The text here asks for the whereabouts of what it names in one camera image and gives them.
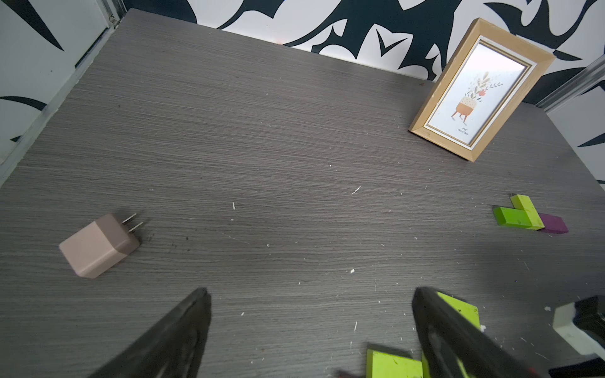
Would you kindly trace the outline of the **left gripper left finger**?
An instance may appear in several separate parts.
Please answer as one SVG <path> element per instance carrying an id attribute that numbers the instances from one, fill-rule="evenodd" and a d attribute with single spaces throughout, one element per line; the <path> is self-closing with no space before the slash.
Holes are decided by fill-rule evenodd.
<path id="1" fill-rule="evenodd" d="M 211 296 L 197 288 L 93 377 L 196 377 L 211 323 Z"/>

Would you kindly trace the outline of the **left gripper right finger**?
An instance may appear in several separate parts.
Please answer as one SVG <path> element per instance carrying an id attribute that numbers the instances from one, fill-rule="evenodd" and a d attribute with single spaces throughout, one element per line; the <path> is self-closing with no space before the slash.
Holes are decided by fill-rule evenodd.
<path id="1" fill-rule="evenodd" d="M 539 376 L 496 346 L 434 288 L 416 288 L 412 309 L 431 377 Z"/>

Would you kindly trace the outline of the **purple block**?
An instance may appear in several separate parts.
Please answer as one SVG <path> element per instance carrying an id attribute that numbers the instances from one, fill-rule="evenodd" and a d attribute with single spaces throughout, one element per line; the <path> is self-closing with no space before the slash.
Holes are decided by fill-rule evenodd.
<path id="1" fill-rule="evenodd" d="M 539 214 L 540 220 L 544 224 L 544 227 L 540 229 L 540 232 L 546 232 L 549 234 L 562 235 L 569 232 L 562 217 L 553 216 L 550 214 Z"/>

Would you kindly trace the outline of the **lime block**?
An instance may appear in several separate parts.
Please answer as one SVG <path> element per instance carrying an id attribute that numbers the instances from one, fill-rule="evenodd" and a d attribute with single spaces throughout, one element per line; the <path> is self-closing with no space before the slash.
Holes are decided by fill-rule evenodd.
<path id="1" fill-rule="evenodd" d="M 512 195 L 510 201 L 522 219 L 521 225 L 523 228 L 534 231 L 545 228 L 544 222 L 528 195 Z"/>
<path id="2" fill-rule="evenodd" d="M 470 305 L 460 299 L 456 299 L 450 295 L 438 292 L 438 296 L 441 297 L 449 306 L 457 310 L 466 320 L 468 320 L 477 329 L 481 328 L 478 308 Z"/>
<path id="3" fill-rule="evenodd" d="M 431 378 L 431 374 L 429 371 L 429 363 L 425 354 L 422 353 L 422 377 L 423 378 Z"/>
<path id="4" fill-rule="evenodd" d="M 368 349 L 367 378 L 423 378 L 422 363 L 418 360 Z"/>

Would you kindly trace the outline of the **green block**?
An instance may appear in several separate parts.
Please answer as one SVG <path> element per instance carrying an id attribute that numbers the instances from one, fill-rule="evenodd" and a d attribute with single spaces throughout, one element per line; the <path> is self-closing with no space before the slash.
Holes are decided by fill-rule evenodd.
<path id="1" fill-rule="evenodd" d="M 498 206 L 493 209 L 493 214 L 499 226 L 523 229 L 531 229 L 533 226 L 527 212 L 522 209 Z"/>

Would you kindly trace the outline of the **lime block top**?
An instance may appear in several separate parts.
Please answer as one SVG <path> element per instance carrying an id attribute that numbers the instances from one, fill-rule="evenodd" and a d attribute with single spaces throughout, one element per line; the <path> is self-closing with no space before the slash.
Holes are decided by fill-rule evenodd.
<path id="1" fill-rule="evenodd" d="M 438 296 L 441 297 L 449 306 L 457 310 L 466 320 L 468 320 L 477 329 L 481 328 L 478 308 L 470 305 L 460 299 L 456 299 L 450 295 L 438 292 Z"/>

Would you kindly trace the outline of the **pink wall charger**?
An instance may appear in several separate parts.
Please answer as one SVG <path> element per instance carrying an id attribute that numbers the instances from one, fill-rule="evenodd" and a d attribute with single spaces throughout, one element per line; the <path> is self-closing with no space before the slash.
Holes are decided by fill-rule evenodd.
<path id="1" fill-rule="evenodd" d="M 143 222 L 129 226 L 136 216 L 122 220 L 112 213 L 105 214 L 61 242 L 58 248 L 75 274 L 94 279 L 140 247 L 134 231 Z"/>

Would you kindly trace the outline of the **wooden picture frame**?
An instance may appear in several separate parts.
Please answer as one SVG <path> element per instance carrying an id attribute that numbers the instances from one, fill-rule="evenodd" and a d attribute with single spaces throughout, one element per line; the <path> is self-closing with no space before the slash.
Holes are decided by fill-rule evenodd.
<path id="1" fill-rule="evenodd" d="M 555 59 L 478 18 L 409 130 L 474 162 Z"/>

